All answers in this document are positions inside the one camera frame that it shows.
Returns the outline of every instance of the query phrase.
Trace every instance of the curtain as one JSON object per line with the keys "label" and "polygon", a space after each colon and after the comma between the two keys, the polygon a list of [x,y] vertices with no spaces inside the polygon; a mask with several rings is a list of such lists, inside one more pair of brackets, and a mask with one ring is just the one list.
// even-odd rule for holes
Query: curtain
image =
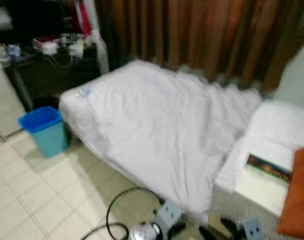
{"label": "curtain", "polygon": [[156,59],[173,68],[223,73],[275,89],[299,50],[304,0],[96,0],[103,37],[115,56]]}

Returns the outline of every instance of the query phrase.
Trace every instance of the mattress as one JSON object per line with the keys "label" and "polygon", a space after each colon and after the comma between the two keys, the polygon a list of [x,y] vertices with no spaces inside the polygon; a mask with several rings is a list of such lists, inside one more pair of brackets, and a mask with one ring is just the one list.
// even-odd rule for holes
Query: mattress
{"label": "mattress", "polygon": [[206,223],[214,179],[261,102],[136,60],[63,93],[59,110],[96,156]]}

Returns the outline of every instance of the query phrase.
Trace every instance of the blue trash bin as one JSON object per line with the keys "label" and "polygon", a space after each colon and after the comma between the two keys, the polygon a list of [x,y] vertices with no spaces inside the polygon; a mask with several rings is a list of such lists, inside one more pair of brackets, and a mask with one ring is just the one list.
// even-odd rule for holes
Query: blue trash bin
{"label": "blue trash bin", "polygon": [[43,106],[30,111],[21,116],[18,123],[30,133],[46,158],[57,155],[68,147],[61,114],[53,107]]}

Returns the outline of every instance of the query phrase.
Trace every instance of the orange cushion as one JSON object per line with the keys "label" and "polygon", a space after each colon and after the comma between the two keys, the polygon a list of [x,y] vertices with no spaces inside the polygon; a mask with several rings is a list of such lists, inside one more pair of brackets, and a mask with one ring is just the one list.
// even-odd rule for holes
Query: orange cushion
{"label": "orange cushion", "polygon": [[294,155],[292,179],[277,232],[304,239],[304,148]]}

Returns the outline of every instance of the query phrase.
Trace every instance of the black cable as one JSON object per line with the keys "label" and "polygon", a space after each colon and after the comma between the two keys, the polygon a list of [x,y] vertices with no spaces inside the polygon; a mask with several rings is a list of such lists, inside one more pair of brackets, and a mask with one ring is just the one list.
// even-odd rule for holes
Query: black cable
{"label": "black cable", "polygon": [[112,232],[110,230],[110,226],[120,226],[121,228],[123,228],[125,230],[125,236],[121,240],[128,240],[129,239],[129,234],[130,234],[128,227],[125,224],[121,223],[121,222],[112,222],[112,223],[109,223],[109,215],[110,215],[110,211],[111,211],[111,208],[112,208],[113,204],[118,200],[119,197],[121,197],[123,195],[126,195],[126,194],[128,194],[130,192],[137,191],[137,190],[147,191],[147,192],[153,194],[154,196],[156,196],[157,198],[159,198],[159,196],[156,195],[151,190],[149,190],[147,188],[144,188],[144,187],[139,187],[139,186],[138,187],[133,187],[133,188],[130,188],[130,189],[127,189],[127,190],[124,190],[124,191],[120,192],[118,195],[116,195],[113,198],[113,200],[111,201],[110,205],[107,208],[106,217],[105,217],[105,224],[93,228],[85,236],[83,236],[80,240],[85,240],[90,235],[92,235],[93,233],[95,233],[95,232],[97,232],[97,231],[99,231],[99,230],[101,230],[103,228],[107,229],[108,234],[110,234],[111,238],[113,238],[114,240],[119,240],[119,239],[117,239],[116,237],[113,236],[113,234],[112,234]]}

